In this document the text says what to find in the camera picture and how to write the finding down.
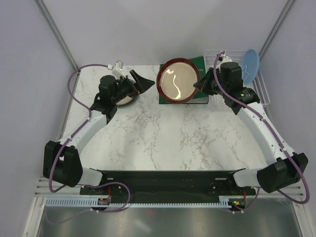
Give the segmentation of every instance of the wire basket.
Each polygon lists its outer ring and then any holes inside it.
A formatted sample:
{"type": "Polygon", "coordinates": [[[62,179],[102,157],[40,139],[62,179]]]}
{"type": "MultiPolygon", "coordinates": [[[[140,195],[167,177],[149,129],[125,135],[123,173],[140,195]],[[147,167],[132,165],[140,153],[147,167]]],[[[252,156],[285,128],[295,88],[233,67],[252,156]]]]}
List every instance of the wire basket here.
{"type": "MultiPolygon", "coordinates": [[[[204,63],[205,63],[206,70],[208,70],[210,67],[213,67],[216,56],[220,51],[221,50],[204,51],[204,63]]],[[[234,62],[238,62],[239,64],[241,64],[245,53],[246,51],[237,51],[237,50],[226,51],[227,56],[231,57],[234,62]]],[[[265,81],[263,80],[263,76],[262,76],[262,72],[260,68],[259,68],[259,72],[256,79],[252,83],[244,84],[244,86],[252,88],[258,94],[260,98],[260,102],[262,103],[263,107],[266,107],[268,104],[270,104],[270,97],[267,92],[265,81]]],[[[224,103],[223,97],[220,95],[210,96],[208,105],[211,109],[229,110],[229,108],[224,103]]]]}

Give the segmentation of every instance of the white marble tabletop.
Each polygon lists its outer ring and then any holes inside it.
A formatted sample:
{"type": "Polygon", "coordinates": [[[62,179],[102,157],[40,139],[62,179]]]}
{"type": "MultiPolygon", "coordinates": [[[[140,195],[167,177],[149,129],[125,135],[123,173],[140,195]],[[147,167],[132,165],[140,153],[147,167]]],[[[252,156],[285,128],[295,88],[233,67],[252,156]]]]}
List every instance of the white marble tabletop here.
{"type": "MultiPolygon", "coordinates": [[[[156,80],[159,65],[126,66],[156,80]]],[[[102,67],[82,70],[75,96],[91,106],[102,67]]],[[[73,101],[65,133],[87,111],[73,101]]],[[[83,149],[83,167],[107,170],[234,170],[266,165],[263,154],[243,122],[232,111],[209,105],[159,105],[155,86],[127,107],[118,108],[111,122],[83,149]]]]}

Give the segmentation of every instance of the blue disc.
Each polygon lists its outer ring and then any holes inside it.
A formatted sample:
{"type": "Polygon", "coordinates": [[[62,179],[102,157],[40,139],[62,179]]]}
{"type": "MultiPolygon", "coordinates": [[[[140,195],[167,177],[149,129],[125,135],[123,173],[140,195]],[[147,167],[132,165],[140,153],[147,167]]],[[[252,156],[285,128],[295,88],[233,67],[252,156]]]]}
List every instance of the blue disc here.
{"type": "Polygon", "coordinates": [[[258,75],[259,67],[259,54],[253,49],[248,50],[243,56],[241,63],[242,79],[244,84],[249,84],[255,80],[256,76],[258,75]]]}

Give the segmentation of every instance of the green board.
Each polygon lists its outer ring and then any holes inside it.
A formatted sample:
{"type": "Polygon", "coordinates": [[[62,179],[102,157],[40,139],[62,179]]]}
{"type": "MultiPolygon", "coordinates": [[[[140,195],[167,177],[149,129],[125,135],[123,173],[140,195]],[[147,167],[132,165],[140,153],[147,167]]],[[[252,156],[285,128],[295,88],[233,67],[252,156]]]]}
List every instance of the green board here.
{"type": "MultiPolygon", "coordinates": [[[[203,77],[205,77],[205,64],[204,64],[204,58],[203,56],[197,57],[197,58],[191,58],[189,59],[191,62],[193,62],[199,71],[199,75],[200,78],[202,79],[203,77]]],[[[190,100],[189,102],[187,102],[186,104],[207,104],[208,103],[208,95],[201,93],[200,91],[197,92],[197,94],[193,97],[192,100],[190,100]],[[198,99],[198,98],[205,98],[205,100],[203,100],[203,102],[200,103],[196,103],[193,102],[194,99],[198,99]]],[[[159,95],[159,104],[171,104],[170,102],[164,100],[162,98],[161,95],[159,95]]]]}

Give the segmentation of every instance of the wire rack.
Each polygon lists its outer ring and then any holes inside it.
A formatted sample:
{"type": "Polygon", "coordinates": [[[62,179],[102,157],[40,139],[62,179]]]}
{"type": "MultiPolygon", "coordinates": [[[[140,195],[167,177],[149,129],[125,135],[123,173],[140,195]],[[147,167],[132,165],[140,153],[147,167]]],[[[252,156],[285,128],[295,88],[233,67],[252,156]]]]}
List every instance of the wire rack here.
{"type": "MultiPolygon", "coordinates": [[[[204,51],[204,63],[205,63],[206,70],[208,70],[209,67],[213,67],[216,56],[220,51],[221,50],[204,51]]],[[[246,51],[237,51],[237,50],[229,51],[228,50],[226,51],[226,54],[230,56],[233,61],[241,63],[245,52],[246,51]]],[[[260,68],[259,68],[259,72],[256,79],[250,84],[244,84],[244,86],[252,88],[258,94],[263,107],[266,107],[268,104],[270,104],[270,97],[265,85],[265,81],[263,80],[263,76],[262,76],[262,72],[260,68]]],[[[224,99],[220,95],[210,96],[208,105],[212,109],[219,109],[219,110],[229,109],[225,105],[224,99]]]]}

